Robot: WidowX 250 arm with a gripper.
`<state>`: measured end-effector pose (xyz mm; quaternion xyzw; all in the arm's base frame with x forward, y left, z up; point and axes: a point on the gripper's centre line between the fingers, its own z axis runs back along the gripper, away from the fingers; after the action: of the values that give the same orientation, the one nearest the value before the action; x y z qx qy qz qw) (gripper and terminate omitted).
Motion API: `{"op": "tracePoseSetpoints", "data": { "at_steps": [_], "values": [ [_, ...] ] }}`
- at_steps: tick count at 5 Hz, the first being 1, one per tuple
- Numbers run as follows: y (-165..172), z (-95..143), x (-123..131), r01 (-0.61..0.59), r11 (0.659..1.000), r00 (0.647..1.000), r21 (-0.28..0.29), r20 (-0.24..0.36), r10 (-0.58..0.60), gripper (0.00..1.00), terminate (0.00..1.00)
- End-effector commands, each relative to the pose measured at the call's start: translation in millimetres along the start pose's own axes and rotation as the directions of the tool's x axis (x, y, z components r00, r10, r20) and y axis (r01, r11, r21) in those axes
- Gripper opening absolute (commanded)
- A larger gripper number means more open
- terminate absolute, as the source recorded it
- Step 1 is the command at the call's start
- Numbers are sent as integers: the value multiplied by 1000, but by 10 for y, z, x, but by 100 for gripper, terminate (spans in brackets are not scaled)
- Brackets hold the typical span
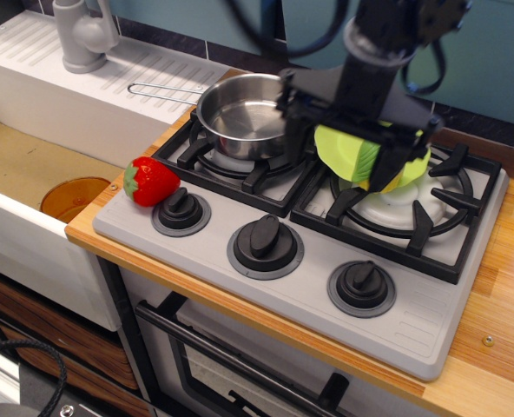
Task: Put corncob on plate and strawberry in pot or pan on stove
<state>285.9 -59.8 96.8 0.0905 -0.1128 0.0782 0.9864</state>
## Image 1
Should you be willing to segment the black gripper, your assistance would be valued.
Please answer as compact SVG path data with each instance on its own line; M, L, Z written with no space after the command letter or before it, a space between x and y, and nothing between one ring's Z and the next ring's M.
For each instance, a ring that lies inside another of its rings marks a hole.
M277 109L286 118L287 163L295 168L312 158L319 125L381 145L369 193L382 191L408 162L425 157L443 119L407 96L396 80L419 46L391 50L382 43L348 41L346 60L338 67L282 70Z

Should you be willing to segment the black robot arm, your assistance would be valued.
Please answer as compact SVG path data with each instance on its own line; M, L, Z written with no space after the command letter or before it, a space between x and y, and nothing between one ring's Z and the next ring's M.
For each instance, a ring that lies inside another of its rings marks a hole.
M440 38L458 30L469 1L362 1L345 27L347 56L333 69L285 69L277 108L286 121L284 155L296 165L313 128L329 128L380 146L369 183L379 192L407 162L425 156L443 126L399 87L396 75L431 45L445 73Z

